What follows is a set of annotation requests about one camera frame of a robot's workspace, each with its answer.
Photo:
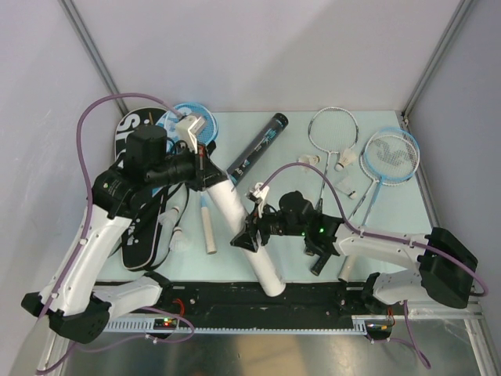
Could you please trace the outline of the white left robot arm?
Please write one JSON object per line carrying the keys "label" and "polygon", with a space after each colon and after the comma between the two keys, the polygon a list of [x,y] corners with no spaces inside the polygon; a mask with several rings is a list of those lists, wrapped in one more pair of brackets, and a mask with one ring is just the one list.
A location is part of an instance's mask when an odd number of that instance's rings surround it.
{"label": "white left robot arm", "polygon": [[25,294],[22,307],[33,316],[47,316],[59,336],[80,344],[93,342],[110,320],[173,305],[171,281],[154,271],[132,282],[95,291],[97,276],[122,234],[152,200],[152,191],[184,183],[204,190],[222,182],[226,173],[211,161],[213,141],[176,154],[167,151],[164,128],[148,125],[127,138],[126,149],[97,176],[88,194],[81,232],[56,275],[41,290]]}

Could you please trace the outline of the white shuttlecock tube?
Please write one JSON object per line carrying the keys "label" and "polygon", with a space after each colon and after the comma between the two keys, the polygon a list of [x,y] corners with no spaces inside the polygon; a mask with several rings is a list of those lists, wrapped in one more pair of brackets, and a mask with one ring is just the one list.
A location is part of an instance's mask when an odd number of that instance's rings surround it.
{"label": "white shuttlecock tube", "polygon": [[[225,218],[231,234],[236,236],[244,229],[248,212],[243,206],[232,181],[227,179],[207,188],[206,191]],[[242,252],[246,256],[264,293],[269,297],[276,297],[282,294],[286,288],[286,284],[266,248],[260,246],[257,252],[242,248]]]}

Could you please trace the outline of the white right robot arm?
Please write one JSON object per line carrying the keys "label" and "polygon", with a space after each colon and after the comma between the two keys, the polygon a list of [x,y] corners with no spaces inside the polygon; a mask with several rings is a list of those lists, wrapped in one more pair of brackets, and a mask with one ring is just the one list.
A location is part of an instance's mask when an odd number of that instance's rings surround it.
{"label": "white right robot arm", "polygon": [[339,217],[314,209],[298,191],[284,194],[278,209],[255,200],[234,247],[256,252],[272,235],[303,237],[306,248],[324,261],[331,256],[364,256],[401,266],[397,273],[375,272],[363,288],[363,308],[381,313],[397,302],[430,298],[454,309],[467,307],[478,261],[448,230],[429,234],[376,233],[351,227]]}

